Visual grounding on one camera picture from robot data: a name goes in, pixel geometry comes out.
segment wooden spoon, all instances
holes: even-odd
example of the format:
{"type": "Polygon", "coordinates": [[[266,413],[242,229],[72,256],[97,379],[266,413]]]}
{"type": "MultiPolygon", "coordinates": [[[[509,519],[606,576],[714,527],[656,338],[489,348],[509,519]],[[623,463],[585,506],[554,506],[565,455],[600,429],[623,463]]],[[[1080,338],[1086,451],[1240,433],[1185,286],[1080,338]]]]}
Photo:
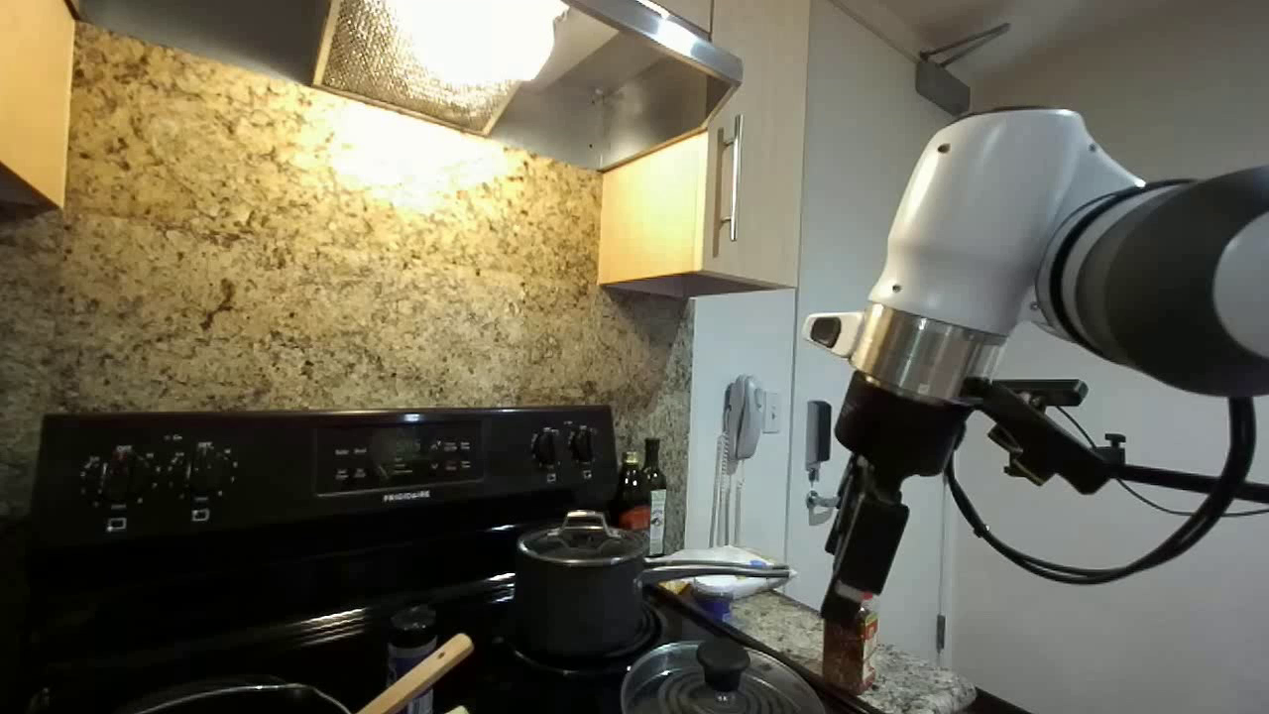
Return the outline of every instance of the wooden spoon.
{"type": "Polygon", "coordinates": [[[454,668],[460,668],[471,656],[471,640],[460,632],[443,648],[435,648],[427,659],[407,668],[389,692],[369,699],[359,714],[396,714],[407,699],[422,692],[433,692],[454,668]]]}

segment black stove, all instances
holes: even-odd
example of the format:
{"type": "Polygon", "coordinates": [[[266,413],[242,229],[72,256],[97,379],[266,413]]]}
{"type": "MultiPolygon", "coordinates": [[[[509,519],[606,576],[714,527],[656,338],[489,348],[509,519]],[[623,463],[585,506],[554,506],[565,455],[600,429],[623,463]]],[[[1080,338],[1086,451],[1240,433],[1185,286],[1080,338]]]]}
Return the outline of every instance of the black stove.
{"type": "Polygon", "coordinates": [[[192,684],[389,684],[389,619],[427,603],[475,656],[435,709],[618,709],[623,671],[709,632],[648,595],[610,659],[515,648],[515,539],[616,496],[606,409],[47,416],[15,708],[101,714],[192,684]]]}

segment cabinet door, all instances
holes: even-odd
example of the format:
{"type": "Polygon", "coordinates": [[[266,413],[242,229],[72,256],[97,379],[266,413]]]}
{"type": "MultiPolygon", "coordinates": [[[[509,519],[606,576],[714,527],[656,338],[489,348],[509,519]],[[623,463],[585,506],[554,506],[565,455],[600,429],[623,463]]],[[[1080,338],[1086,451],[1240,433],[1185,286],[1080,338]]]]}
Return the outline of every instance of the cabinet door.
{"type": "Polygon", "coordinates": [[[719,256],[709,274],[796,286],[808,0],[726,0],[714,39],[746,60],[719,117],[719,256]]]}
{"type": "Polygon", "coordinates": [[[61,205],[76,19],[61,0],[0,0],[0,209],[61,205]]]}
{"type": "Polygon", "coordinates": [[[600,286],[700,274],[714,223],[714,134],[604,176],[600,286]]]}

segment granite countertop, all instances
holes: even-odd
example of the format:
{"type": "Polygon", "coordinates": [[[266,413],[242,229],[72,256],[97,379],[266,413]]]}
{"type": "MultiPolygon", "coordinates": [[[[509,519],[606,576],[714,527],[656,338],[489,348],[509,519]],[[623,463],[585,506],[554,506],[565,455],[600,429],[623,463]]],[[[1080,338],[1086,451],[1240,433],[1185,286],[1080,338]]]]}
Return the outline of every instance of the granite countertop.
{"type": "MultiPolygon", "coordinates": [[[[735,603],[730,625],[808,671],[821,671],[827,625],[819,611],[805,611],[787,595],[751,595],[735,603]]],[[[886,714],[955,714],[976,703],[971,684],[889,643],[870,648],[870,671],[871,687],[864,692],[864,703],[886,714]]]]}

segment stove knob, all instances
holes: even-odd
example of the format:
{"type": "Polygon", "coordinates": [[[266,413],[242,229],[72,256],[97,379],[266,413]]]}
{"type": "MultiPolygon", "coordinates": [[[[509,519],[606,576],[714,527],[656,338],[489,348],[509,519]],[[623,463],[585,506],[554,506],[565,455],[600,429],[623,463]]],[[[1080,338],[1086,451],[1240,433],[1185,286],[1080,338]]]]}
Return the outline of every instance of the stove knob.
{"type": "Polygon", "coordinates": [[[541,463],[548,468],[560,463],[560,429],[534,433],[526,450],[541,463]]]}
{"type": "Polygon", "coordinates": [[[193,451],[170,459],[185,502],[217,502],[238,480],[238,455],[213,439],[200,439],[193,451]]]}
{"type": "Polygon", "coordinates": [[[579,429],[571,433],[571,439],[567,439],[567,451],[571,451],[577,459],[597,459],[597,429],[579,425],[579,429]]]}
{"type": "Polygon", "coordinates": [[[155,455],[135,446],[114,446],[113,455],[89,455],[80,480],[101,506],[138,506],[155,480],[155,455]]]}

